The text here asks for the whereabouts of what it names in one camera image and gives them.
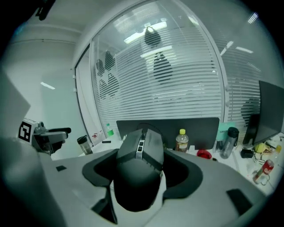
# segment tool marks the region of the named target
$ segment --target bottle with yellow cap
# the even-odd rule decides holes
[[[185,129],[179,130],[179,135],[176,137],[176,151],[186,152],[188,146],[188,136]]]

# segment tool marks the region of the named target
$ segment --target yellow cap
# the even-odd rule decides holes
[[[180,129],[180,130],[179,130],[179,133],[180,133],[181,135],[184,135],[184,134],[185,134],[185,129]]]
[[[281,148],[282,148],[282,147],[281,147],[280,145],[277,145],[277,147],[276,147],[276,149],[275,149],[275,150],[276,150],[278,153],[280,153]]]

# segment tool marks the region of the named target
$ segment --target coca-cola bottle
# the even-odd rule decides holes
[[[272,152],[272,154],[268,157],[267,161],[263,164],[263,166],[260,168],[260,170],[256,173],[256,175],[253,177],[253,181],[256,184],[261,183],[268,174],[273,170],[275,164],[278,161],[278,156],[281,151],[281,146],[277,146],[275,151]]]

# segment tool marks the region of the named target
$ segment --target desk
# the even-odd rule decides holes
[[[96,146],[92,148],[93,153],[102,152],[109,149],[116,149],[120,148],[122,144],[122,140],[119,135],[114,134],[113,136],[105,139],[105,141],[111,141],[111,143],[102,142],[98,143]],[[219,153],[213,153],[212,150],[208,150],[213,158],[216,158],[218,162],[223,163],[237,172],[239,172],[244,178],[249,180],[252,184],[258,187],[265,195],[270,195],[274,192],[275,188],[277,187],[282,175],[284,174],[284,139],[279,143],[281,145],[282,150],[279,154],[279,160],[276,166],[273,168],[272,172],[270,173],[270,180],[266,185],[262,184],[255,184],[252,180],[253,172],[258,171],[262,164],[254,163],[254,158],[242,158],[241,151],[243,149],[242,145],[238,145],[233,151],[232,154],[228,159],[222,159]],[[197,150],[194,150],[193,146],[190,146],[189,150],[187,151],[188,154],[196,155]]]

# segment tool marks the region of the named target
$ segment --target ceiling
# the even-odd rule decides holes
[[[76,43],[85,26],[109,7],[104,0],[56,0],[44,21],[34,15],[12,39],[12,43],[54,40]]]

